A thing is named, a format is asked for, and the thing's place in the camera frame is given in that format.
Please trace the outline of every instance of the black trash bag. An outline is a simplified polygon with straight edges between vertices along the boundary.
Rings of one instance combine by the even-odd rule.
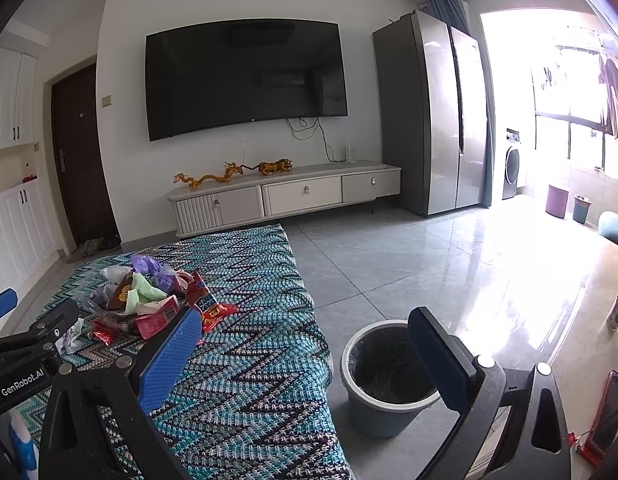
[[[409,341],[407,327],[380,327],[351,349],[349,373],[366,393],[390,404],[409,404],[436,387]]]

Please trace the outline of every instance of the phone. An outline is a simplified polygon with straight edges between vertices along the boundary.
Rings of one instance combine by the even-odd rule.
[[[618,433],[618,372],[613,370],[606,380],[602,401],[591,433],[580,450],[582,456],[595,467],[600,465]]]

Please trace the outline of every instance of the trash pile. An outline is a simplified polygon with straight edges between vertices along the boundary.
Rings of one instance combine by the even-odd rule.
[[[213,330],[223,317],[237,312],[235,305],[216,300],[199,270],[192,274],[174,270],[143,254],[131,256],[131,265],[102,269],[100,274],[109,283],[82,298],[80,307],[96,316],[88,321],[90,339],[100,340],[107,346],[119,335],[149,339],[178,314],[181,303],[198,310],[205,333]],[[84,319],[79,319],[57,341],[59,352],[73,353],[80,349],[77,338],[84,323]]]

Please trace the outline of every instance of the brown door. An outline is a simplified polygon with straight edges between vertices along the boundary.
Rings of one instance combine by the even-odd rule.
[[[117,235],[100,160],[95,64],[52,86],[51,127],[60,192],[76,243]]]

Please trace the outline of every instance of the dragon figurine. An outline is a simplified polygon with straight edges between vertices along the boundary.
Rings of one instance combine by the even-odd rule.
[[[187,176],[184,173],[179,173],[174,176],[173,183],[176,184],[176,182],[184,182],[185,184],[189,184],[189,187],[191,187],[192,189],[198,189],[200,184],[202,184],[205,180],[213,179],[217,182],[229,182],[234,174],[244,174],[243,167],[238,166],[235,162],[232,162],[231,164],[229,164],[229,162],[225,162],[225,166],[227,167],[227,169],[225,170],[225,176],[215,176],[208,174],[203,175],[201,178],[196,180],[195,178]]]
[[[250,168],[249,166],[245,166],[241,164],[241,168],[247,168],[248,170],[258,170],[260,174],[270,175],[272,173],[276,173],[276,171],[286,171],[289,172],[293,168],[293,164],[291,164],[291,160],[288,158],[281,158],[276,162],[261,162],[259,165]]]

